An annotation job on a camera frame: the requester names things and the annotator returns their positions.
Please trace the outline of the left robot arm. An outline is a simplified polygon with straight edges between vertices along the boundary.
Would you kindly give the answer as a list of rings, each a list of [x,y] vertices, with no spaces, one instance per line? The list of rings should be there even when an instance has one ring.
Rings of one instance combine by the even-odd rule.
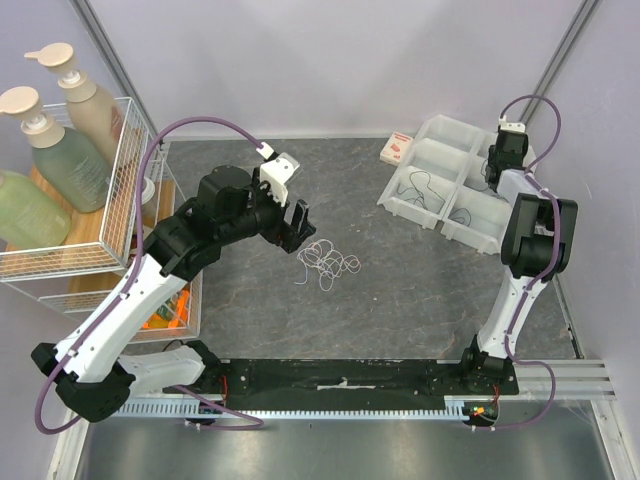
[[[132,395],[192,387],[208,393],[219,382],[219,359],[201,341],[171,351],[126,356],[124,348],[162,304],[179,293],[223,247],[256,235],[288,253],[314,234],[308,205],[298,201],[285,219],[288,186],[300,166],[280,155],[252,173],[219,166],[196,196],[160,221],[127,273],[67,338],[31,353],[66,407],[89,422],[117,412]]]

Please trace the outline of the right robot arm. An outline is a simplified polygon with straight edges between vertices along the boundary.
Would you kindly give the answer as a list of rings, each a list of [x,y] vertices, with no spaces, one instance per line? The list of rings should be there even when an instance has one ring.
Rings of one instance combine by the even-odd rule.
[[[524,164],[525,126],[505,123],[489,147],[487,185],[512,207],[502,240],[505,267],[489,319],[464,351],[458,381],[467,392],[517,392],[516,345],[524,322],[544,288],[570,260],[579,207],[542,186]]]

